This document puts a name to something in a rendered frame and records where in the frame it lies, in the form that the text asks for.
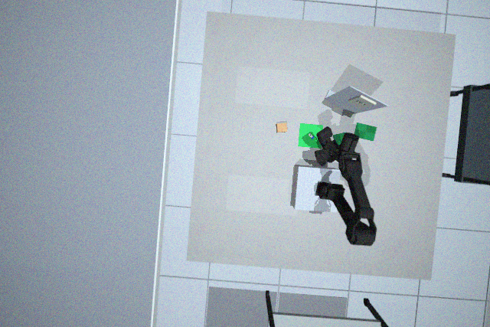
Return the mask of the green square zone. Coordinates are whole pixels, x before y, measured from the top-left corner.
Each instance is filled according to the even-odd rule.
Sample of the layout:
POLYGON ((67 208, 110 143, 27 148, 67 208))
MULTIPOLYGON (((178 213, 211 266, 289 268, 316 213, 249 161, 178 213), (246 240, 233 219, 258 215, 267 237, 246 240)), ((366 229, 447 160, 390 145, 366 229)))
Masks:
POLYGON ((323 130, 323 125, 300 123, 299 145, 298 146, 310 147, 310 148, 321 148, 322 145, 319 143, 319 139, 316 135, 321 130, 323 130), (309 133, 311 133, 315 138, 312 139, 309 136, 309 133))

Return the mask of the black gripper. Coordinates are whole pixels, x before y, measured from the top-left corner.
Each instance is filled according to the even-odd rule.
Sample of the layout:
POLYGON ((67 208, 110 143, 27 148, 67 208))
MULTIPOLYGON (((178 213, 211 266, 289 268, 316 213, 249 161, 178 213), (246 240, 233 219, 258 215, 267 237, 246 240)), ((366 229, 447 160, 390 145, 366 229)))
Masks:
POLYGON ((323 149, 325 149, 327 147, 329 149, 331 155, 332 155, 331 156, 332 161, 329 159, 328 162, 335 161, 334 154, 338 149, 340 149, 341 144, 338 145, 336 140, 333 140, 333 141, 331 140, 331 137, 333 135, 331 128, 329 128, 327 126, 323 130, 318 132, 316 135, 317 135, 318 141, 322 145, 323 149))

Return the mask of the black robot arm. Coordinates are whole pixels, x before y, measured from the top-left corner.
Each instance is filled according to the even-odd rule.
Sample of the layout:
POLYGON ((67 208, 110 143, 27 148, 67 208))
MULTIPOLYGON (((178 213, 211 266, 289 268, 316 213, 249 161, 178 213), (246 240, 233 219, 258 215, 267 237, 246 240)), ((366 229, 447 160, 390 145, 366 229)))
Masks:
MULTIPOLYGON (((373 221, 374 211, 370 206, 361 178, 363 174, 361 154, 356 153, 355 151, 358 140, 359 136, 354 133, 346 132, 341 141, 340 149, 334 154, 334 159, 339 164, 341 175, 348 182, 355 206, 355 212, 353 212, 344 197, 345 189, 343 185, 318 182, 315 194, 318 195, 320 199, 333 201, 347 226, 346 235, 351 245, 370 246, 375 241, 377 228, 373 221), (352 158, 357 160, 352 160, 352 158), (367 219, 369 227, 361 222, 362 218, 367 219)), ((332 161, 331 156, 332 155, 327 147, 315 151, 317 163, 321 166, 325 166, 329 159, 332 161)))

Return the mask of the green square patch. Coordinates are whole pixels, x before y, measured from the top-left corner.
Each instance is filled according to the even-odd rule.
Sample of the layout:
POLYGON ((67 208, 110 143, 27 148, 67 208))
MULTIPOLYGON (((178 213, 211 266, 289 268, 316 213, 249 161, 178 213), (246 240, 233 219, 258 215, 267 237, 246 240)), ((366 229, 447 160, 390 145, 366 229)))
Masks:
POLYGON ((362 123, 357 123, 354 134, 359 136, 359 138, 374 141, 376 131, 377 131, 377 127, 375 126, 369 126, 362 123))

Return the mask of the grey panel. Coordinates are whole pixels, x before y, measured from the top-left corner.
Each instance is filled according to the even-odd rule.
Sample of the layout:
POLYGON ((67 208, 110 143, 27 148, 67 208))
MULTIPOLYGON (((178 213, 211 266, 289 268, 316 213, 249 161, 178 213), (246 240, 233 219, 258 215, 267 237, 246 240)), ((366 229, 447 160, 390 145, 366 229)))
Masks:
POLYGON ((337 93, 329 90, 325 100, 353 114, 388 106, 352 86, 337 93))

